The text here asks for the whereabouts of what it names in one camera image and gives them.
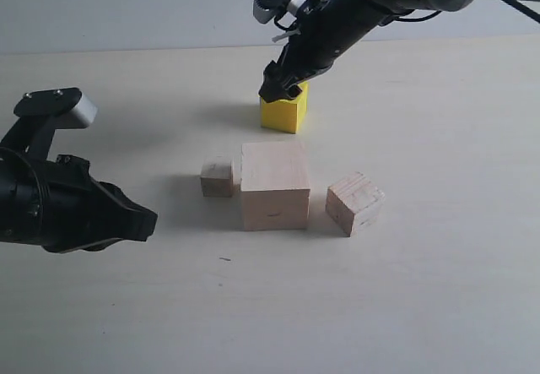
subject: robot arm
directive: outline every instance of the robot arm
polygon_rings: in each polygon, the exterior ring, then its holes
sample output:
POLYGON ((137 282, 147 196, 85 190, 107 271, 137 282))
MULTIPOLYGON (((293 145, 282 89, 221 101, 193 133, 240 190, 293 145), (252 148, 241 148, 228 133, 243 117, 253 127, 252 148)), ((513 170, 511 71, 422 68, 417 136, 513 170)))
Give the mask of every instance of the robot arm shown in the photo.
MULTIPOLYGON (((394 21, 415 22, 415 19, 403 17, 416 9, 435 11, 428 18, 441 12, 459 11, 472 1, 255 0, 255 18, 262 24, 273 19, 280 29, 286 31, 284 36, 289 38, 279 59, 265 68, 259 95, 266 102, 293 99, 301 92, 298 84, 328 71, 338 57, 376 26, 394 21), (278 22, 286 13, 296 18, 288 28, 278 22)), ((519 4, 516 0, 503 1, 519 4)), ((529 11, 530 16, 537 15, 529 11)))

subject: wooden cube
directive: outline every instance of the wooden cube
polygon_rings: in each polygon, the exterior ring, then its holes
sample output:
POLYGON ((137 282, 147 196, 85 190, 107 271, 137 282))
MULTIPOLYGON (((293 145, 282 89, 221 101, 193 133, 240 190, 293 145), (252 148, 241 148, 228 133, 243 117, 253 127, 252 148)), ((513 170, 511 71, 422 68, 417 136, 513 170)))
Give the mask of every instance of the wooden cube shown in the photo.
POLYGON ((246 230, 307 227, 311 190, 302 144, 244 144, 241 169, 240 195, 246 230))
POLYGON ((216 157, 205 162, 201 170, 201 189, 204 197, 232 197, 233 161, 216 157))
POLYGON ((375 222, 385 194, 362 173, 354 173, 331 185, 327 212, 351 236, 375 222))
POLYGON ((299 85, 302 92, 293 100, 266 102, 261 98, 261 126, 287 133, 297 133, 307 111, 309 83, 299 85))

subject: yellow cube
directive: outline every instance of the yellow cube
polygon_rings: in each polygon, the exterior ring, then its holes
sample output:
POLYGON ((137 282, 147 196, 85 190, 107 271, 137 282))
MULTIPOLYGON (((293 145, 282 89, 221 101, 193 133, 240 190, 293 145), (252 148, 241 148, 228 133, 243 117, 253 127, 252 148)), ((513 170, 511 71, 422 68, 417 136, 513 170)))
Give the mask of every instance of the yellow cube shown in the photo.
POLYGON ((302 92, 294 100, 266 102, 261 98, 261 126, 277 131, 297 133, 307 111, 308 82, 299 84, 302 92))

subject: white wall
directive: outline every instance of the white wall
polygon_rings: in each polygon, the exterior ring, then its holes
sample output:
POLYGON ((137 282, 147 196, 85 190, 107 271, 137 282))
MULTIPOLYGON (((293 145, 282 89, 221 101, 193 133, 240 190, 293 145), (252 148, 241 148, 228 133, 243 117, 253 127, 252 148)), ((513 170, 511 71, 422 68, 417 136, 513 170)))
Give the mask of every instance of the white wall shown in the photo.
MULTIPOLYGON (((0 0, 0 53, 266 45, 277 32, 252 0, 0 0)), ((523 34, 538 27, 496 1, 366 39, 523 34)))

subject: tabletop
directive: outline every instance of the tabletop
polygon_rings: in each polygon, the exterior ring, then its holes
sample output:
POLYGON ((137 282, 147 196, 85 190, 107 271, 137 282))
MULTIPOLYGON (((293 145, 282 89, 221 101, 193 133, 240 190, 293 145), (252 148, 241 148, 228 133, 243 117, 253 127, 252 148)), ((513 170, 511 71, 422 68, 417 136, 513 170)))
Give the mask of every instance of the tabletop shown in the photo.
POLYGON ((296 135, 259 126, 278 53, 0 57, 0 130, 24 92, 79 87, 98 116, 51 156, 159 214, 103 252, 1 244, 0 371, 538 373, 540 37, 359 43, 296 135), (205 159, 271 140, 305 146, 307 230, 244 232, 238 195, 201 194, 205 159), (348 238, 324 204, 354 171, 386 202, 348 238))

